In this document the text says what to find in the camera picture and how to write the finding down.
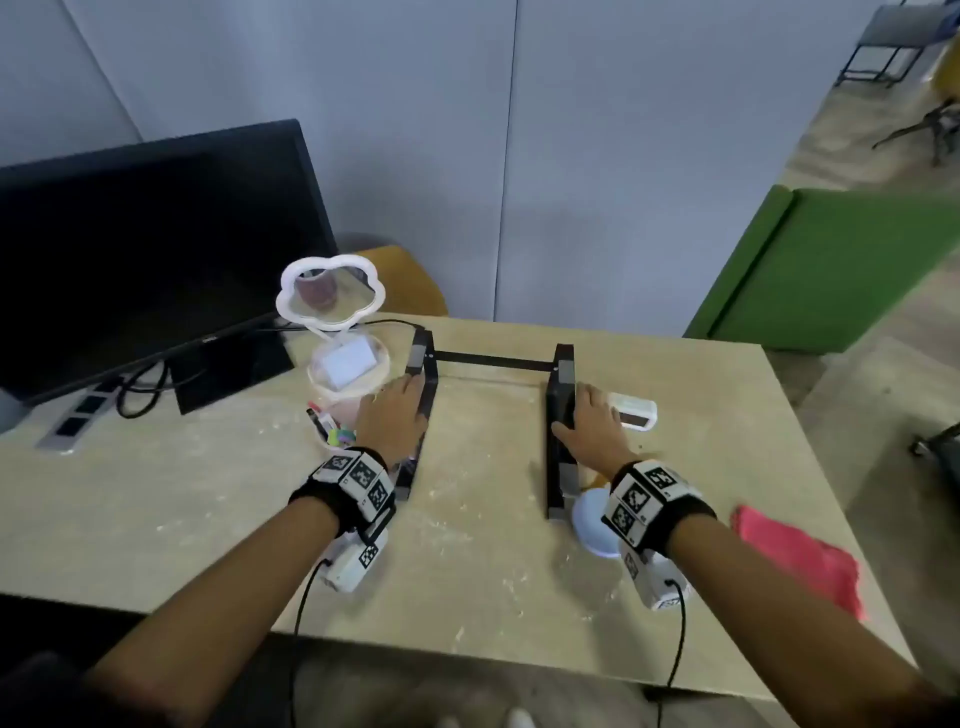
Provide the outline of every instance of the yellow chair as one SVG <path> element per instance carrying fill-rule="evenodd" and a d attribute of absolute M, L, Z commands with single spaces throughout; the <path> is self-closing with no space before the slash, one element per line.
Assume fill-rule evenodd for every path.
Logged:
<path fill-rule="evenodd" d="M 933 74 L 932 87 L 940 97 L 941 105 L 925 114 L 920 123 L 897 129 L 880 139 L 874 149 L 901 136 L 930 129 L 933 132 L 933 165 L 943 164 L 943 152 L 946 150 L 947 154 L 951 154 L 956 150 L 957 132 L 960 131 L 960 36 L 953 40 L 940 59 Z"/>
<path fill-rule="evenodd" d="M 387 289 L 381 313 L 412 313 L 446 316 L 446 301 L 440 287 L 414 257 L 398 245 L 358 251 L 376 266 L 376 274 Z"/>

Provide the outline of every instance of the hand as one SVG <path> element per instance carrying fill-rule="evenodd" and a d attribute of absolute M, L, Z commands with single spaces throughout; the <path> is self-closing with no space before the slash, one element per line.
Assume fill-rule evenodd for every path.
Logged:
<path fill-rule="evenodd" d="M 553 423 L 551 431 L 577 462 L 593 468 L 608 480 L 627 463 L 641 458 L 630 450 L 620 413 L 607 403 L 607 394 L 592 384 L 577 382 L 577 405 L 573 411 L 574 428 Z"/>
<path fill-rule="evenodd" d="M 404 375 L 387 382 L 377 395 L 360 400 L 356 444 L 375 450 L 387 470 L 412 455 L 426 432 L 426 418 L 417 414 L 422 391 L 423 374 Z"/>

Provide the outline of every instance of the floor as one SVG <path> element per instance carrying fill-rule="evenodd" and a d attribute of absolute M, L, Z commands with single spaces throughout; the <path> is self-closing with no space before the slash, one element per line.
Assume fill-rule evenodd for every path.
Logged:
<path fill-rule="evenodd" d="M 960 198 L 960 158 L 930 166 L 928 140 L 871 144 L 932 106 L 922 94 L 871 85 L 833 90 L 784 170 L 792 186 L 894 188 Z M 960 420 L 960 253 L 852 349 L 829 357 L 769 352 L 784 391 L 924 671 L 945 688 L 960 675 L 960 509 L 913 433 Z M 544 728 L 655 725 L 639 690 L 533 667 L 322 643 L 298 679 L 300 726 L 426 726 L 453 713 L 492 728 L 526 706 Z M 789 725 L 776 705 L 734 698 L 671 704 L 663 724 Z"/>

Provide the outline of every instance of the monitor stand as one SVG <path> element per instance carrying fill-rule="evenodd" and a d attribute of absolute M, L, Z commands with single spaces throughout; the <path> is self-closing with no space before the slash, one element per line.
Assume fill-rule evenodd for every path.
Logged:
<path fill-rule="evenodd" d="M 256 330 L 221 336 L 169 357 L 167 364 L 171 381 L 184 381 L 175 388 L 181 415 L 294 368 L 283 335 Z M 199 371 L 204 373 L 189 379 Z"/>

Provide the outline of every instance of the white wall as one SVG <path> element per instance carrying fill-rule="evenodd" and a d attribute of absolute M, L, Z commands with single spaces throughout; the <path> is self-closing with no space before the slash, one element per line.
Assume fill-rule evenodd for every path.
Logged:
<path fill-rule="evenodd" d="M 491 318 L 514 0 L 70 0 L 147 138 L 296 117 L 338 239 Z"/>
<path fill-rule="evenodd" d="M 135 141 L 60 0 L 0 2 L 0 166 Z"/>
<path fill-rule="evenodd" d="M 682 334 L 875 8 L 520 0 L 496 318 Z"/>

